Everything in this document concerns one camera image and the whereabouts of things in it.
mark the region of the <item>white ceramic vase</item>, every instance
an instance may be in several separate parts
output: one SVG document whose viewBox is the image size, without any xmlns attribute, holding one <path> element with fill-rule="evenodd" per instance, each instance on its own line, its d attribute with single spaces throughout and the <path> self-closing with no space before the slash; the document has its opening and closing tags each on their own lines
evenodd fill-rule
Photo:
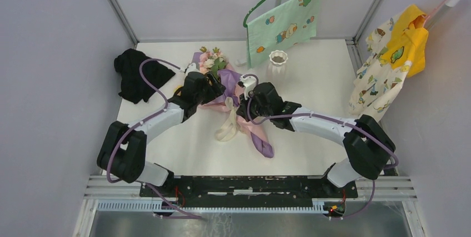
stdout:
<svg viewBox="0 0 471 237">
<path fill-rule="evenodd" d="M 286 80 L 288 55 L 284 51 L 275 50 L 270 53 L 270 62 L 267 68 L 267 81 L 271 82 L 277 90 L 283 87 Z"/>
</svg>

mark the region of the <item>yellow garment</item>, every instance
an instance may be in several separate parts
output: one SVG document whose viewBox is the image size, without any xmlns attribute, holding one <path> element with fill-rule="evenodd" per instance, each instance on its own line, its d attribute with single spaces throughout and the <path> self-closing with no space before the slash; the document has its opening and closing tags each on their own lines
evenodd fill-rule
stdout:
<svg viewBox="0 0 471 237">
<path fill-rule="evenodd" d="M 402 70 L 408 70 L 407 78 L 416 75 L 425 68 L 425 44 L 428 31 L 423 28 L 425 15 L 416 5 L 409 6 L 399 17 L 391 32 L 388 48 L 380 61 L 391 64 L 392 69 L 404 66 L 405 61 L 412 65 L 405 65 Z"/>
<path fill-rule="evenodd" d="M 349 112 L 379 121 L 399 94 L 404 80 L 425 67 L 424 13 L 415 5 L 391 17 L 366 38 L 370 57 L 357 71 Z"/>
</svg>

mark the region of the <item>white platform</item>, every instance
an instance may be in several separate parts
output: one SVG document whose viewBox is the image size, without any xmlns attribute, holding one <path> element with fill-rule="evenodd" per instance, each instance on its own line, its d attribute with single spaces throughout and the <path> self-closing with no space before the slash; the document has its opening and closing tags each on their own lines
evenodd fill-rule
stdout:
<svg viewBox="0 0 471 237">
<path fill-rule="evenodd" d="M 201 46 L 219 47 L 230 59 L 245 58 L 245 41 L 140 43 L 137 49 L 149 57 L 186 66 Z M 345 40 L 311 40 L 297 44 L 288 53 L 286 87 L 279 91 L 284 100 L 325 114 L 351 117 L 348 99 L 355 78 Z M 264 81 L 266 63 L 257 69 L 235 69 L 259 75 Z M 177 74 L 161 90 L 171 97 L 182 84 L 184 74 Z M 118 120 L 129 122 L 143 117 L 163 104 L 156 93 L 148 103 L 133 104 L 123 100 Z M 347 155 L 343 147 L 315 135 L 280 130 L 270 122 L 263 124 L 274 148 L 272 159 L 262 156 L 249 136 L 238 133 L 228 142 L 214 139 L 214 132 L 228 114 L 199 109 L 188 121 L 155 138 L 147 146 L 146 160 L 158 163 L 176 175 L 321 175 L 334 162 Z"/>
</svg>

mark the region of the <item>patterned towel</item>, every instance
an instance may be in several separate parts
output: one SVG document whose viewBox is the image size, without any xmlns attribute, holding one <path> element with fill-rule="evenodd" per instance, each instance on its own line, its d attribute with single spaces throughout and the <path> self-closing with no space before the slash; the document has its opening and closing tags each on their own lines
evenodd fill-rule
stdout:
<svg viewBox="0 0 471 237">
<path fill-rule="evenodd" d="M 315 36 L 320 0 L 288 0 L 247 24 L 248 68 Z"/>
</svg>

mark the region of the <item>pink flower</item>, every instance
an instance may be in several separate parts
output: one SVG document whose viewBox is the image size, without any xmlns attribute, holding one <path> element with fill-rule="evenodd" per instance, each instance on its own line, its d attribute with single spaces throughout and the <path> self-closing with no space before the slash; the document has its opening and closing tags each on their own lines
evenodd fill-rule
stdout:
<svg viewBox="0 0 471 237">
<path fill-rule="evenodd" d="M 199 56 L 199 62 L 200 62 L 200 67 L 201 67 L 201 63 L 202 62 L 205 62 L 208 60 L 208 53 L 203 53 Z"/>
</svg>

